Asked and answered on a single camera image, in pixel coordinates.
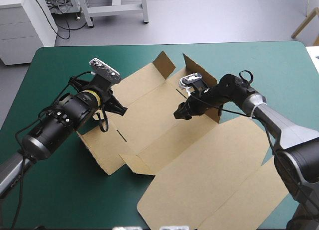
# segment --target wire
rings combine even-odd
[[[84,75],[84,74],[88,74],[91,72],[83,72],[79,75],[77,75],[76,77],[74,77],[74,80],[77,79],[78,77]],[[46,112],[50,111],[50,110],[60,110],[60,107],[57,106],[53,106],[53,104],[56,102],[56,100],[62,95],[62,93],[67,89],[67,87],[70,84],[68,83],[66,85],[65,88],[63,88],[63,90],[59,93],[59,95],[54,99],[54,101],[52,102],[52,104],[44,109],[42,109],[39,113],[38,113],[38,117],[36,120],[34,120],[32,123],[30,123],[29,125],[27,125],[26,127],[18,130],[15,134],[14,137],[17,141],[17,143],[20,145],[21,147],[21,151],[22,151],[22,166],[21,166],[21,172],[20,172],[20,189],[19,189],[19,200],[18,200],[18,206],[16,208],[15,211],[15,215],[14,215],[14,219],[12,221],[12,225],[11,225],[11,230],[14,229],[16,221],[18,219],[19,213],[20,213],[20,209],[21,209],[21,205],[22,205],[22,200],[23,200],[23,178],[24,178],[24,167],[25,167],[25,160],[26,160],[26,152],[24,150],[24,147],[21,143],[21,141],[19,140],[18,136],[21,132],[25,131],[26,129],[30,128],[31,126],[35,125],[38,121],[42,121],[41,118],[45,115]]]
[[[53,8],[55,8],[55,9],[56,9],[56,8],[57,8],[57,6],[56,6],[56,5],[54,5],[54,4],[50,3],[50,2],[46,2],[46,4],[47,4],[47,5],[50,5],[50,6],[49,6],[49,9],[53,9]],[[60,26],[60,25],[59,25],[59,24],[57,24],[57,23],[56,23],[56,25],[57,25],[58,27],[62,28],[62,29],[65,29],[65,30],[75,31],[75,30],[79,30],[79,29],[81,29],[81,28],[85,27],[86,22],[85,22],[82,26],[77,27],[77,28],[65,28],[65,27]]]
[[[21,205],[22,205],[22,199],[23,199],[23,177],[24,177],[24,166],[25,166],[25,156],[22,157],[22,166],[21,166],[21,179],[20,179],[20,190],[19,190],[19,202],[18,202],[18,207],[16,208],[15,211],[15,215],[14,215],[14,219],[11,225],[11,230],[14,229],[14,226],[16,224],[16,221],[18,219],[19,213],[20,213],[20,209],[21,209]]]
[[[224,112],[229,112],[229,113],[233,113],[233,114],[237,114],[237,115],[242,115],[242,116],[244,116],[244,117],[250,117],[249,115],[245,115],[245,114],[242,114],[242,113],[240,113],[240,112],[233,112],[233,111],[230,111],[230,110],[223,109],[223,108],[221,108],[221,107],[213,106],[213,105],[211,105],[211,104],[209,104],[209,103],[207,103],[207,102],[205,102],[205,101],[202,101],[200,98],[197,98],[197,97],[194,96],[194,95],[190,95],[190,96],[193,97],[193,98],[195,98],[196,100],[198,100],[198,101],[200,101],[200,102],[203,102],[204,104],[206,104],[206,105],[208,105],[208,106],[210,106],[210,107],[212,107],[212,108],[215,108],[215,109],[218,109],[218,110],[221,110],[221,111],[224,111]]]
[[[44,13],[45,18],[46,18],[46,20],[48,21],[48,23],[49,23],[50,27],[52,28],[52,30],[54,31],[54,33],[55,33],[58,37],[60,37],[60,38],[62,38],[62,39],[64,39],[64,40],[69,39],[69,38],[71,37],[71,31],[69,30],[69,35],[68,35],[68,37],[62,37],[62,36],[60,36],[60,35],[54,30],[54,28],[53,28],[51,22],[49,21],[47,15],[46,15],[46,13],[45,13],[45,11],[43,10],[42,6],[41,6],[40,3],[39,3],[39,1],[38,1],[38,0],[35,0],[35,1],[37,2],[37,4],[39,5],[39,7],[41,8],[42,12]]]
[[[269,130],[267,128],[267,125],[266,123],[260,119],[260,118],[256,118],[262,125],[263,127],[265,128],[265,132],[266,132],[266,135],[267,135],[267,139],[268,139],[268,142],[269,142],[269,145],[270,145],[270,148],[274,154],[274,156],[277,158],[277,160],[279,161],[280,165],[283,167],[283,169],[285,170],[285,172],[289,175],[289,178],[293,181],[293,183],[297,186],[297,188],[299,189],[299,191],[307,198],[307,200],[317,209],[317,211],[319,212],[319,206],[304,192],[304,190],[299,186],[299,183],[294,179],[294,177],[292,176],[292,174],[288,171],[288,169],[284,166],[282,160],[280,159],[280,157],[278,156],[278,153],[277,151],[274,150],[274,147],[273,147],[273,144],[271,142],[271,139],[270,139],[270,134],[269,134]],[[316,215],[315,217],[311,216],[311,220],[314,220],[316,221],[317,223],[319,223],[319,214]]]
[[[91,72],[82,72],[81,74],[75,76],[73,79],[76,80],[77,78],[79,78],[80,76],[84,75],[84,74],[88,74],[88,73],[91,73]],[[62,91],[58,94],[58,96],[52,101],[51,105],[53,105],[58,99],[59,97],[62,95],[62,93],[69,87],[70,83],[68,83],[63,89]]]
[[[62,27],[62,26],[60,26],[59,24],[56,24],[56,25],[57,25],[58,27],[62,28],[62,29],[74,31],[74,30],[79,30],[79,29],[85,27],[86,22],[85,22],[81,27],[78,27],[78,28],[70,28],[70,29],[65,28],[65,27]]]
[[[290,179],[293,181],[293,183],[296,185],[296,187],[298,188],[298,190],[307,198],[307,200],[317,209],[317,211],[319,212],[319,206],[304,192],[304,190],[299,186],[298,182],[293,178],[293,176],[291,175],[291,173],[288,171],[288,169],[283,165],[282,163],[282,160],[279,158],[278,154],[277,154],[277,151],[274,150],[274,147],[273,147],[273,144],[271,142],[271,138],[270,138],[270,133],[269,133],[269,130],[267,128],[267,125],[266,123],[264,122],[264,120],[262,120],[261,118],[259,117],[255,117],[255,116],[249,116],[249,115],[245,115],[245,114],[242,114],[242,113],[239,113],[239,112],[233,112],[233,111],[230,111],[230,110],[226,110],[226,109],[223,109],[223,108],[220,108],[220,107],[216,107],[216,106],[213,106],[205,101],[202,101],[201,99],[195,97],[194,95],[190,95],[191,97],[195,98],[196,100],[212,107],[212,108],[215,108],[215,109],[218,109],[218,110],[222,110],[222,111],[225,111],[225,112],[229,112],[229,113],[233,113],[233,114],[238,114],[238,115],[242,115],[242,116],[245,116],[245,117],[251,117],[252,119],[256,119],[258,120],[262,125],[263,127],[265,128],[265,132],[266,132],[266,135],[267,135],[267,139],[268,139],[268,142],[269,142],[269,145],[270,145],[270,148],[274,154],[274,156],[276,157],[276,159],[279,161],[280,165],[283,167],[283,169],[286,171],[286,173],[289,175]],[[311,220],[314,220],[316,222],[319,223],[319,214],[316,215],[316,216],[311,216]]]
[[[22,152],[24,153],[24,148],[23,145],[21,143],[21,141],[18,138],[18,135],[23,132],[24,130],[30,128],[31,126],[33,126],[35,123],[37,123],[39,121],[39,119],[37,118],[35,121],[33,121],[31,124],[29,124],[28,126],[22,128],[21,130],[17,131],[17,133],[15,133],[14,137],[16,139],[16,141],[18,142],[18,144],[21,147]],[[19,200],[18,200],[18,206],[16,208],[15,211],[15,215],[14,215],[14,219],[12,221],[12,225],[11,225],[11,230],[14,229],[14,226],[16,224],[16,221],[18,219],[19,213],[20,213],[20,209],[21,209],[21,205],[22,205],[22,199],[23,199],[23,177],[24,177],[24,166],[25,166],[25,155],[22,156],[22,166],[21,166],[21,173],[20,173],[20,189],[19,189]]]

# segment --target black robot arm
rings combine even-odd
[[[200,73],[183,77],[181,88],[188,99],[175,111],[177,119],[202,115],[207,109],[222,110],[235,103],[247,116],[259,120],[274,137],[275,167],[293,198],[300,203],[287,224],[289,230],[319,230],[319,132],[294,124],[266,103],[266,98],[250,86],[251,80],[226,74],[208,87]]]
[[[72,77],[69,85],[78,93],[67,93],[44,108],[38,116],[39,123],[23,137],[22,149],[0,165],[0,199],[19,182],[21,169],[26,172],[37,161],[49,158],[97,110],[102,110],[106,126],[105,111],[124,115],[127,108],[117,101],[111,89],[112,85],[121,81],[120,74],[97,58],[91,60],[90,65],[93,79],[88,82]],[[100,128],[103,132],[107,130],[101,120]]]

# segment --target flattened cardboard box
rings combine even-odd
[[[156,174],[139,213],[152,230],[257,229],[288,193],[272,159],[260,167],[268,147],[245,117],[218,125]]]
[[[175,66],[162,52],[115,85],[114,94],[129,108],[127,113],[110,114],[106,134],[96,127],[79,136],[106,173],[127,163],[135,173],[156,175],[138,203],[151,229],[229,229],[223,221],[232,210],[236,218],[229,226],[254,230],[287,194],[271,160],[260,167],[268,149],[265,133],[243,117],[218,125],[215,109],[175,120],[172,113],[186,96],[177,87],[181,77],[200,72],[209,86],[217,84],[202,67],[184,59],[186,67],[168,78]]]
[[[113,86],[114,95],[128,107],[124,116],[109,114],[109,131],[99,127],[78,135],[98,164],[112,174],[125,163],[138,174],[155,175],[191,144],[217,126],[217,110],[192,120],[175,119],[174,111],[185,101],[186,92],[178,90],[178,80],[200,72],[210,86],[214,77],[187,56],[186,67],[171,78],[174,64],[164,52],[152,62]]]

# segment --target white floor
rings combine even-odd
[[[138,0],[122,0],[134,3]],[[110,0],[89,0],[90,5]],[[69,40],[57,38],[56,46],[128,45],[291,40],[304,20],[307,0],[148,0],[149,24],[141,14],[100,17],[94,28],[72,31]],[[311,9],[317,6],[311,0]],[[68,15],[71,28],[79,27]],[[66,26],[61,17],[56,21]],[[319,29],[315,18],[298,36],[312,46]],[[67,31],[60,30],[67,36]],[[0,62],[0,126],[2,126],[28,65],[5,66]]]

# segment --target tan cardboard panel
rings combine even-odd
[[[206,82],[206,84],[209,87],[213,87],[217,85],[217,80],[212,77],[207,71],[205,71],[204,68],[202,68],[199,64],[191,60],[189,57],[187,57],[185,54],[183,54],[186,69],[189,73],[199,72],[203,76],[203,80]]]
[[[198,64],[190,62],[190,59],[185,61],[192,72],[205,72]],[[83,142],[108,174],[123,165],[122,158],[136,173],[155,174],[178,157],[192,141],[196,141],[216,125],[211,120],[206,121],[204,116],[188,122],[173,117],[178,104],[185,101],[185,97],[176,90],[178,81],[190,73],[184,68],[165,81],[174,68],[167,55],[161,52],[153,63],[113,86],[116,98],[129,108],[126,114],[119,116],[107,113],[116,128],[102,134],[97,127],[82,136]],[[216,112],[210,117],[219,121]],[[112,147],[104,151],[105,146],[110,146],[110,143],[113,143]]]
[[[260,167],[268,147],[265,133],[245,117],[218,125],[157,173],[139,213],[154,230],[197,228]]]
[[[155,175],[155,172],[153,172],[138,155],[121,154],[120,156],[134,173]]]
[[[200,72],[202,73],[203,77],[205,75],[205,79],[206,81],[208,81],[209,83],[213,84],[214,86],[217,84],[217,81],[214,77],[212,77],[210,74],[206,73],[205,71],[203,71],[203,68],[201,66],[199,66],[197,63],[193,62],[191,59],[189,59],[187,56],[184,56],[186,58],[187,63],[189,66],[192,67],[191,71],[190,69],[186,69],[186,67],[182,68],[180,71],[178,71],[177,73],[175,73],[172,77],[168,78],[168,82],[175,87],[179,92],[181,92],[186,98],[188,98],[188,94],[186,92],[185,89],[181,90],[178,86],[178,82],[180,80],[180,78],[189,75],[191,73],[194,72]],[[207,110],[205,112],[205,114],[210,117],[211,119],[213,119],[214,121],[216,121],[217,123],[220,120],[220,116],[218,115],[218,110],[211,108],[209,110]]]
[[[174,71],[175,65],[168,58],[166,53],[162,51],[157,58],[153,61],[154,66],[161,73],[161,75],[167,79],[167,77]]]
[[[273,158],[239,187],[238,191],[199,230],[255,230],[288,194]]]
[[[181,121],[145,148],[139,157],[157,173],[217,125],[205,115]]]
[[[102,133],[97,126],[84,135],[78,135],[100,167],[109,175],[124,165],[119,154],[132,153],[110,120],[109,131],[106,133]]]
[[[149,63],[127,78],[124,78],[119,84],[112,86],[112,90],[119,102],[123,106],[128,107],[146,93],[163,84],[164,81],[164,77],[155,65]]]
[[[180,93],[164,83],[131,104],[124,116],[113,115],[110,119],[138,154],[181,121],[174,118],[173,112],[182,100]]]

